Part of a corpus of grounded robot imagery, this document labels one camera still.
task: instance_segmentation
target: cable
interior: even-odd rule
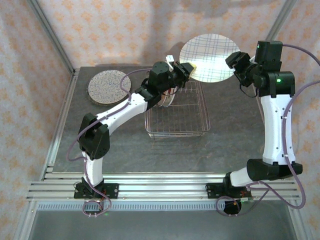
[[[254,96],[250,96],[250,95],[248,95],[248,94],[246,94],[246,92],[242,89],[242,85],[241,85],[241,83],[240,83],[240,85],[239,85],[239,88],[240,88],[240,90],[241,90],[241,92],[243,92],[246,96],[248,96],[249,98],[255,98],[256,96],[258,96],[258,88],[256,88],[255,89],[255,95]]]
[[[72,144],[70,145],[70,147],[68,148],[67,152],[66,152],[66,160],[67,161],[70,161],[70,162],[74,162],[74,161],[77,161],[77,160],[84,160],[86,159],[84,156],[80,156],[80,157],[77,157],[77,158],[74,158],[74,159],[70,159],[69,158],[69,155],[70,155],[70,152],[72,150],[72,148],[74,147],[74,145],[76,144],[76,142],[80,139],[80,137],[87,131],[89,130],[90,128],[92,128],[93,126],[95,126],[97,123],[99,123],[100,121],[104,120],[104,119],[107,119],[108,117],[114,115],[114,114],[117,114],[119,112],[121,112],[123,109],[125,109],[131,102],[131,93],[126,90],[125,88],[123,88],[123,82],[125,80],[126,77],[128,77],[129,75],[131,74],[134,74],[134,73],[138,73],[138,72],[142,72],[142,71],[148,71],[148,70],[151,70],[151,68],[144,68],[144,69],[138,69],[138,70],[134,70],[134,71],[131,71],[129,72],[128,74],[126,74],[123,78],[121,78],[121,81],[120,81],[120,88],[122,91],[124,91],[125,93],[128,94],[128,102],[122,106],[121,108],[119,108],[118,110],[114,111],[114,112],[111,112],[109,113],[108,115],[102,117],[102,118],[99,118],[98,120],[96,120],[95,122],[91,123],[89,126],[87,126],[85,129],[83,129],[81,132],[79,132],[79,134],[77,135],[76,139],[72,142]]]
[[[179,91],[179,89],[180,89],[180,87],[178,87],[174,93],[170,93],[170,94],[164,94],[164,93],[162,93],[162,95],[164,95],[164,96],[175,95],[175,94]]]
[[[255,188],[256,190],[266,190],[265,188]],[[240,207],[239,207],[239,204],[238,202],[233,198],[233,197],[229,197],[229,196],[221,196],[219,197],[217,200],[216,200],[216,204],[215,204],[215,210],[218,212],[218,214],[222,215],[222,216],[225,216],[225,217],[238,217],[238,216],[243,216],[243,215],[246,215],[248,214],[249,212],[251,212],[260,202],[261,200],[267,195],[267,193],[269,192],[269,189],[267,189],[264,194],[259,198],[259,200],[257,202],[255,202],[246,212],[244,213],[238,213],[238,214],[227,214],[221,210],[218,209],[218,202],[219,200],[221,199],[230,199],[232,200],[233,202],[236,203],[237,205],[237,208],[238,208],[238,212],[240,212]]]
[[[306,54],[308,54],[310,57],[312,57],[316,63],[320,66],[320,60],[310,51],[300,47],[300,46],[295,46],[295,45],[291,45],[291,44],[283,44],[284,47],[288,47],[288,48],[293,48],[293,49],[298,49]]]
[[[99,213],[95,213],[94,216],[95,217],[98,217],[99,215],[102,215],[104,214],[105,212],[107,212],[111,206],[112,206],[112,202],[110,200],[109,197],[107,197],[107,195],[103,194],[102,192],[98,191],[97,189],[95,189],[95,187],[91,184],[90,180],[89,180],[89,177],[88,177],[88,172],[87,172],[87,161],[89,161],[85,156],[80,156],[80,157],[76,157],[74,159],[70,159],[69,158],[69,155],[70,155],[70,152],[72,150],[72,148],[74,147],[74,145],[76,144],[76,142],[80,139],[80,137],[87,131],[89,130],[90,128],[92,128],[93,126],[95,126],[97,123],[99,123],[100,121],[104,120],[104,119],[107,119],[108,117],[114,115],[114,114],[117,114],[119,113],[120,111],[122,111],[123,109],[125,109],[131,102],[131,93],[126,90],[125,88],[123,88],[123,82],[125,80],[126,77],[128,77],[129,75],[133,74],[133,73],[137,73],[137,72],[142,72],[142,71],[149,71],[151,70],[151,68],[144,68],[144,69],[138,69],[138,70],[134,70],[134,71],[131,71],[129,72],[128,74],[126,74],[123,78],[121,78],[121,81],[120,81],[120,88],[122,91],[126,92],[128,94],[128,101],[127,103],[122,106],[121,108],[119,108],[118,110],[114,111],[114,112],[111,112],[109,113],[108,115],[102,117],[102,118],[99,118],[98,120],[96,120],[95,122],[93,122],[92,124],[90,124],[89,126],[87,126],[86,128],[84,128],[76,137],[76,139],[72,142],[72,144],[70,145],[70,147],[68,148],[67,150],[67,153],[66,153],[66,160],[67,161],[70,161],[70,162],[74,162],[74,161],[77,161],[77,160],[84,160],[84,176],[85,176],[85,180],[86,182],[88,183],[88,185],[90,186],[90,188],[92,188],[93,191],[95,191],[97,194],[101,195],[102,198],[106,199],[109,204],[107,206],[107,208],[103,209],[102,211],[100,211]],[[83,206],[82,206],[82,212],[83,214],[91,217],[91,213],[87,213],[85,208],[86,208],[86,205],[89,204],[89,203],[95,203],[95,204],[98,204],[99,205],[99,208],[102,208],[102,202],[97,202],[95,200],[89,200],[89,201],[86,201]]]
[[[316,63],[320,66],[320,60],[314,55],[312,54],[310,51],[302,48],[302,47],[299,47],[299,46],[295,46],[295,45],[291,45],[291,44],[283,44],[284,47],[289,47],[289,48],[294,48],[294,49],[298,49],[306,54],[308,54],[310,57],[312,57]],[[287,149],[287,138],[286,138],[286,123],[287,123],[287,116],[288,116],[288,112],[291,108],[291,106],[293,105],[294,101],[297,99],[297,97],[302,93],[303,90],[305,90],[306,88],[310,87],[310,86],[313,86],[315,84],[319,84],[320,83],[320,80],[318,81],[314,81],[314,82],[310,82],[310,83],[307,83],[306,85],[304,85],[303,87],[301,87],[296,93],[295,95],[292,97],[292,99],[289,101],[288,105],[286,106],[285,110],[284,110],[284,113],[283,113],[283,118],[282,118],[282,133],[281,133],[281,139],[282,139],[282,144],[283,144],[283,153],[284,153],[284,159],[285,159],[285,162],[287,163],[288,165],[288,168],[292,174],[292,176],[294,177],[296,183],[298,184],[299,188],[300,188],[300,191],[301,191],[301,203],[300,205],[296,206],[296,205],[292,205],[291,203],[287,202],[276,190],[274,190],[269,184],[263,182],[263,181],[256,181],[256,182],[253,182],[253,183],[250,183],[250,184],[247,184],[246,187],[247,188],[250,188],[250,189],[253,189],[253,190],[266,190],[266,192],[262,195],[262,197],[258,200],[258,202],[253,205],[248,211],[246,211],[245,213],[243,214],[234,214],[234,215],[231,215],[231,214],[226,214],[224,212],[221,212],[219,209],[218,209],[218,204],[216,204],[216,210],[219,214],[223,215],[223,216],[226,216],[226,217],[236,217],[236,216],[242,216],[244,214],[247,214],[249,211],[251,211],[253,208],[255,208],[257,206],[257,204],[265,197],[265,195],[269,192],[269,191],[272,191],[279,199],[281,199],[286,205],[290,206],[291,208],[293,209],[301,209],[305,206],[306,204],[306,192],[305,192],[305,189],[301,183],[301,181],[299,180],[295,170],[293,169],[293,167],[291,166],[291,163],[290,163],[290,160],[289,160],[289,157],[288,157],[288,149]],[[265,185],[266,188],[255,188],[255,187],[251,187],[251,186],[254,186],[254,185],[258,185],[258,184],[262,184],[262,185]],[[217,203],[220,199],[223,199],[227,196],[222,196],[220,198],[217,199]],[[236,200],[232,197],[227,197],[229,199],[232,199],[234,202],[236,202]]]

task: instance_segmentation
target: metal frame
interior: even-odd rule
[[[53,28],[51,27],[48,19],[46,18],[46,15],[44,14],[43,10],[41,9],[39,3],[37,0],[26,0],[30,7],[32,8],[35,16],[38,18],[39,22],[41,23],[45,33],[51,40],[54,48],[56,49],[57,53],[61,57],[61,60],[63,61],[65,67],[68,69],[68,71],[72,74],[74,72],[74,67],[68,58],[68,55],[66,54],[64,48],[62,47],[62,44],[60,43],[57,35],[55,34]]]
[[[40,21],[46,34],[54,45],[54,48],[60,55],[63,63],[70,71],[71,80],[64,97],[64,104],[61,108],[58,123],[55,128],[55,134],[52,138],[50,149],[46,157],[46,164],[43,167],[39,181],[33,182],[30,186],[30,190],[27,194],[27,198],[28,200],[30,200],[30,202],[26,205],[23,213],[21,214],[21,219],[14,236],[15,240],[25,240],[29,238],[36,212],[46,208],[45,206],[48,207],[48,204],[54,205],[54,203],[57,203],[55,206],[57,206],[59,210],[70,210],[69,207],[61,207],[62,203],[64,204],[63,206],[74,206],[75,204],[79,205],[79,201],[75,201],[73,199],[72,188],[73,183],[78,181],[82,176],[81,173],[53,173],[53,164],[57,155],[62,131],[68,115],[79,70],[76,70],[74,74],[74,68],[59,39],[50,26],[49,21],[47,20],[41,7],[39,6],[37,0],[27,0],[27,2]],[[279,30],[281,29],[296,2],[297,0],[286,0],[272,28],[270,29],[266,40],[274,40],[276,38]],[[256,99],[263,120],[261,103],[259,98]],[[162,202],[164,201],[164,199],[171,202],[168,203],[169,205],[174,201],[179,201],[179,203],[183,202],[186,205],[190,203],[202,205],[202,203],[205,204],[214,202],[207,198],[205,184],[210,182],[222,182],[224,176],[225,173],[179,172],[120,173],[108,174],[104,177],[106,182],[117,181],[117,183],[121,183],[122,190],[120,189],[120,191],[122,191],[122,193],[119,194],[120,199],[117,199],[115,201],[115,205],[129,204],[137,201],[141,203],[151,203],[152,201],[154,203],[159,201]],[[270,184],[272,184],[276,189],[280,190],[280,193],[285,194],[285,199],[287,199],[292,204],[297,205],[300,201],[300,192],[293,180],[272,181],[270,182]],[[263,192],[261,191],[252,191],[254,199],[259,198],[262,193]],[[274,199],[275,196],[273,195],[273,193],[269,193],[265,198],[265,200]],[[303,222],[302,215],[304,214],[304,212],[291,208],[289,209],[289,212],[297,239],[313,239],[310,230]]]
[[[225,209],[225,202],[220,201],[218,209]],[[38,211],[81,211],[83,204],[79,201],[39,201]],[[86,211],[98,211],[97,204],[88,203]],[[111,211],[215,211],[215,202],[201,201],[113,201]]]

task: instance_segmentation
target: gray table surface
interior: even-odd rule
[[[67,149],[77,136],[83,116],[98,114],[112,106],[90,101],[87,87],[90,79],[105,70],[124,73],[144,67],[81,67],[68,111],[54,172],[83,172],[83,162],[66,161]],[[145,73],[130,76],[131,91],[137,89]],[[145,129],[145,116],[140,114],[110,137],[110,151],[104,157],[104,173],[128,172],[229,172],[246,165],[248,159],[261,158],[264,150],[264,125],[257,100],[239,90],[233,76],[218,83],[201,83],[211,129],[204,136],[150,138]],[[71,157],[80,156],[78,143]]]
[[[81,211],[37,211],[29,239],[296,240],[288,211],[280,201],[262,201],[239,217],[215,211],[111,211],[88,218]]]

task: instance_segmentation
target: round plate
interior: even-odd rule
[[[118,70],[107,70],[99,72],[88,84],[90,98],[98,104],[114,104],[127,96],[120,88],[120,81],[126,74]],[[123,80],[122,86],[127,91],[131,88],[130,78]]]
[[[240,51],[229,38],[219,34],[199,35],[189,40],[180,52],[180,63],[196,65],[191,77],[205,83],[228,79],[234,71],[226,64],[226,58]]]

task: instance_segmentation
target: wire mesh basket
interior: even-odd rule
[[[145,112],[145,129],[151,138],[202,136],[210,130],[203,89],[199,81],[188,81],[168,107],[155,106]]]

